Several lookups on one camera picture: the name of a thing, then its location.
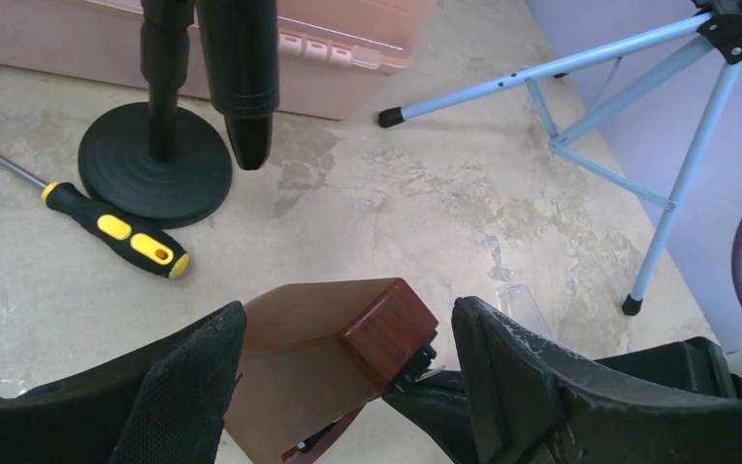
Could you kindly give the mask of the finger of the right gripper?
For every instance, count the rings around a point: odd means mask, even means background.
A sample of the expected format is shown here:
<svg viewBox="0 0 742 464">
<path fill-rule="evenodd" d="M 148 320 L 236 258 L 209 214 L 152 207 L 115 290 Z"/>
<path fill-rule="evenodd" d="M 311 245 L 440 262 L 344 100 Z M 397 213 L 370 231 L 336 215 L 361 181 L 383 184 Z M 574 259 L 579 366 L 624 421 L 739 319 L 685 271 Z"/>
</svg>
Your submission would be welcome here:
<svg viewBox="0 0 742 464">
<path fill-rule="evenodd" d="M 721 398 L 742 398 L 742 378 L 730 372 L 723 349 L 703 336 L 595 362 L 668 388 Z"/>
<path fill-rule="evenodd" d="M 442 371 L 383 401 L 424 431 L 453 463 L 473 462 L 473 432 L 462 373 Z"/>
</svg>

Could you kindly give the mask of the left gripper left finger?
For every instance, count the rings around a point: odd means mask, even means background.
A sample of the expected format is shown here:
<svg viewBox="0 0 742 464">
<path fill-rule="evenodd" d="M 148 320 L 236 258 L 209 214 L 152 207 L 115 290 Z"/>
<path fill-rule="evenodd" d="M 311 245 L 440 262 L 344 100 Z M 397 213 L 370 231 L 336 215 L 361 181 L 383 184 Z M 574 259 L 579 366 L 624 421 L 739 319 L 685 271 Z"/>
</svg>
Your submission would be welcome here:
<svg viewBox="0 0 742 464">
<path fill-rule="evenodd" d="M 213 463 L 240 378 L 231 302 L 109 362 L 0 397 L 0 463 Z"/>
</svg>

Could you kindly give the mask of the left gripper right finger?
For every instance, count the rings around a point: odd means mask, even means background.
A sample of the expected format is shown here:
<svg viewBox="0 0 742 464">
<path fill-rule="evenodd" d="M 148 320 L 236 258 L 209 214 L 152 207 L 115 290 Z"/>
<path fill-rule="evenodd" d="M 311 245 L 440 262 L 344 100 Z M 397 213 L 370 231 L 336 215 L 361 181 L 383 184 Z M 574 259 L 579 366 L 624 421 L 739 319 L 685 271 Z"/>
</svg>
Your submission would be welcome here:
<svg viewBox="0 0 742 464">
<path fill-rule="evenodd" d="M 610 369 L 476 297 L 451 324 L 482 463 L 742 463 L 742 399 Z"/>
</svg>

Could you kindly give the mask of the clear plastic metronome cover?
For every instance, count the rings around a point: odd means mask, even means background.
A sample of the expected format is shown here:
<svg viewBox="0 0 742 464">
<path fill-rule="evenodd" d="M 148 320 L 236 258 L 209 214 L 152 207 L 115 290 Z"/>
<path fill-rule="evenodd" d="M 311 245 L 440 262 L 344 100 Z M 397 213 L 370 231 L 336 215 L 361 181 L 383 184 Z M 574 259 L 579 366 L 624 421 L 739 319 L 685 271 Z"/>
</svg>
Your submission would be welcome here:
<svg viewBox="0 0 742 464">
<path fill-rule="evenodd" d="M 520 283 L 506 283 L 497 292 L 499 311 L 526 329 L 553 340 L 554 337 L 529 288 Z"/>
</svg>

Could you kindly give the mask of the brown wooden metronome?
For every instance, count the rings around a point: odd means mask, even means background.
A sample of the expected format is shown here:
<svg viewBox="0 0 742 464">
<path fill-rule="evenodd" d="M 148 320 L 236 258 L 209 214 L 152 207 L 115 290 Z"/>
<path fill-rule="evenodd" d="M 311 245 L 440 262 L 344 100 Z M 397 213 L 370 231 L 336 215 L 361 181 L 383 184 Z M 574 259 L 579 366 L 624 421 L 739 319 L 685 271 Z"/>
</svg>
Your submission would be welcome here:
<svg viewBox="0 0 742 464">
<path fill-rule="evenodd" d="M 400 277 L 287 284 L 244 306 L 224 428 L 253 463 L 313 463 L 369 402 L 428 370 L 439 322 Z"/>
</svg>

